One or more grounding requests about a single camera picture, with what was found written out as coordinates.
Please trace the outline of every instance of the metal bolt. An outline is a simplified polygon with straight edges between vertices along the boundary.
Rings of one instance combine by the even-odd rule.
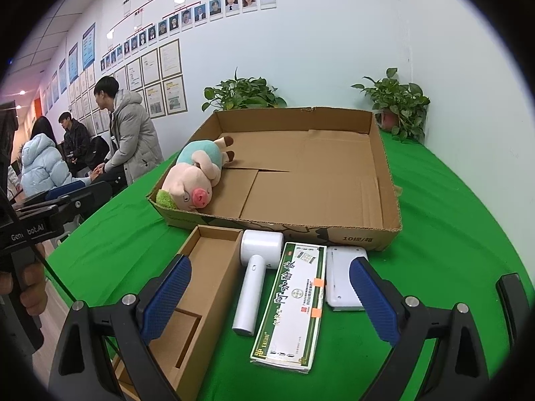
[[[126,296],[122,297],[121,301],[122,301],[122,304],[129,306],[133,302],[135,302],[135,295],[127,294]]]
[[[405,303],[407,304],[408,307],[416,307],[420,304],[420,300],[418,300],[416,297],[408,296],[405,299]]]
[[[470,309],[468,308],[468,306],[464,303],[459,303],[457,305],[457,310],[461,313],[466,313],[468,312]]]
[[[84,307],[84,302],[83,301],[75,301],[73,304],[72,304],[72,309],[73,310],[80,310]]]

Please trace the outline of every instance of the white hair dryer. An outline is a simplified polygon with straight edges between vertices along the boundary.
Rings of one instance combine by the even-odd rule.
[[[280,232],[246,230],[241,239],[240,259],[247,267],[232,330],[242,336],[254,336],[258,306],[267,268],[279,267],[284,235]]]

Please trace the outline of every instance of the pink snout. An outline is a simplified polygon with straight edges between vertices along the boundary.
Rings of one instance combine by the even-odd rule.
[[[208,204],[208,193],[204,188],[196,188],[193,190],[192,202],[195,208],[204,208]]]

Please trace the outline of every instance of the flower pot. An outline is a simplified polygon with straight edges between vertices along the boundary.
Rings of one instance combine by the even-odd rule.
[[[381,110],[381,121],[379,126],[383,131],[392,132],[392,127],[399,125],[400,121],[397,114],[392,113],[388,108]]]

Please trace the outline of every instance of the man in gray jacket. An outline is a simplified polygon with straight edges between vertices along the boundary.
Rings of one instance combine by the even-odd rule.
[[[113,77],[98,80],[93,93],[99,108],[109,111],[110,134],[117,143],[117,148],[112,143],[111,159],[95,168],[101,176],[94,182],[106,180],[120,189],[163,162],[158,135],[139,93],[119,90]]]

